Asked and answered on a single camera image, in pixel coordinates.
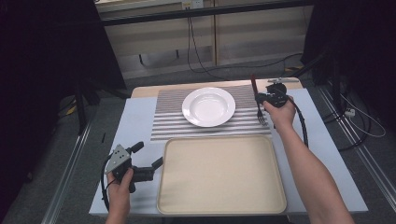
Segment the metal rail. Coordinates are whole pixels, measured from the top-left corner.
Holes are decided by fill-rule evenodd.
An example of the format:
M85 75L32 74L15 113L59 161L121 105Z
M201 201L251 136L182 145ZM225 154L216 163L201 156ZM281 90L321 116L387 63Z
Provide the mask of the metal rail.
M182 18L213 16L222 14L231 14L249 11L262 11L269 9L279 9L287 7L305 7L314 5L315 0L283 0L257 4L227 6L227 7L205 7L191 10L178 10L170 12L161 12L139 16L117 17L110 19L102 19L100 21L84 21L79 23L64 23L56 25L55 28L82 28L87 26L114 26L147 21L167 21Z
M332 105L332 97L328 91L319 90L323 100L325 101L327 107L330 108L331 111L335 111L335 107ZM349 123L347 119L338 119L338 124L346 135L347 139L351 144L355 143L359 139L359 135L355 132L352 125ZM378 162L374 159L373 155L368 150L367 146L361 144L356 147L356 152L358 153L361 161L364 166L369 171L375 183L381 189L383 195L388 200L389 205L393 208L393 211L396 212L396 188L393 183L390 181L388 176L384 173L381 167L378 165Z
M92 121L95 117L96 111L97 108L93 110L92 115L89 118L87 125L85 126L85 129L83 130L82 134L78 136L77 142L73 148L72 155L70 156L66 168L64 169L64 174L62 175L58 187L56 188L56 191L52 196L47 212L44 215L43 220L41 221L42 224L56 223L59 212L61 211L62 205L64 203L64 198L66 197L66 193L69 189L71 179L76 170L81 151L84 148L85 142L87 141L88 135L90 133Z

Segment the hand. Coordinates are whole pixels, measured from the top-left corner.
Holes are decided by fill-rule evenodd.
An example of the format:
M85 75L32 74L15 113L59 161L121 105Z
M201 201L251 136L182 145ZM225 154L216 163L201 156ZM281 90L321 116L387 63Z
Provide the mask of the hand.
M264 101L262 105L264 106L265 110L268 111L268 113L270 114L271 120L275 124L277 130L292 128L296 109L289 100L286 102L285 105L280 108L276 108L266 101Z
M110 200L110 207L106 223L125 223L126 218L131 209L129 184L134 175L133 169L128 169L122 178L121 183L115 180L108 186L108 196ZM107 183L111 183L116 177L112 172L107 174Z

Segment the human arm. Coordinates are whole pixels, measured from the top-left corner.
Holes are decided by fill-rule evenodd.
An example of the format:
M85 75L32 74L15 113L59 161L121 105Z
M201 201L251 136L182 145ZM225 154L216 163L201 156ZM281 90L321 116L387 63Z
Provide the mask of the human arm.
M112 183L108 186L108 196L110 199L110 207L106 224L123 224L126 222L131 205L129 184L134 175L133 169L128 169L122 178L121 183L112 183L115 179L113 173L107 174L107 183Z
M354 223L326 166L308 149L295 132L291 102L276 108L263 103L276 126L290 165L291 173L311 223Z

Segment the white table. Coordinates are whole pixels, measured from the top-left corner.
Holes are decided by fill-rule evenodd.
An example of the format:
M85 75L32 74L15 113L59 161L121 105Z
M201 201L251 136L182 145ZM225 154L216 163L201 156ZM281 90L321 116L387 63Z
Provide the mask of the white table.
M262 85L259 85L259 91L263 91ZM152 94L154 97L147 97L147 95L145 97L144 94L137 94L137 98L127 100L112 147L115 148L117 144L130 147L139 141L144 141L145 147L132 156L134 165L138 167L150 166L163 155L164 150L164 143L150 143L150 133L157 102L157 97L155 97L155 95L158 94L158 92ZM307 90L288 90L288 94L294 97L296 104L303 112L310 149L329 169L346 203L347 209L352 213L368 211L359 190L324 126ZM297 116L293 126L299 135L302 136L301 123ZM288 202L284 214L306 213L293 182L280 137L275 130L271 131L279 172ZM131 215L150 217L163 216L157 209L157 195L160 179L161 168L156 171L153 181L136 183L136 192L132 194L131 197ZM107 210L102 201L100 188L98 188L93 198L90 214L102 217L107 216Z

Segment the wooden tabletop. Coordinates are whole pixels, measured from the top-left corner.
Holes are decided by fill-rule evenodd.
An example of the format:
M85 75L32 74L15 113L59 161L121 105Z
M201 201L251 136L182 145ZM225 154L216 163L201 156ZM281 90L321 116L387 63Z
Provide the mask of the wooden tabletop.
M269 79L257 79L257 89L259 91L266 91L265 87L271 85L268 82ZM285 82L284 84L288 89L301 89L303 86L296 77L288 77L290 80L296 80L296 82ZM230 86L243 86L251 85L250 80L238 80L238 81L221 81L221 82L203 82L203 83L189 83L189 84L176 84L176 85L165 85L165 86L149 86L149 87L138 87L132 92L132 98L140 97L157 97L160 91L165 90L185 90L185 89L200 89L204 87L230 87Z

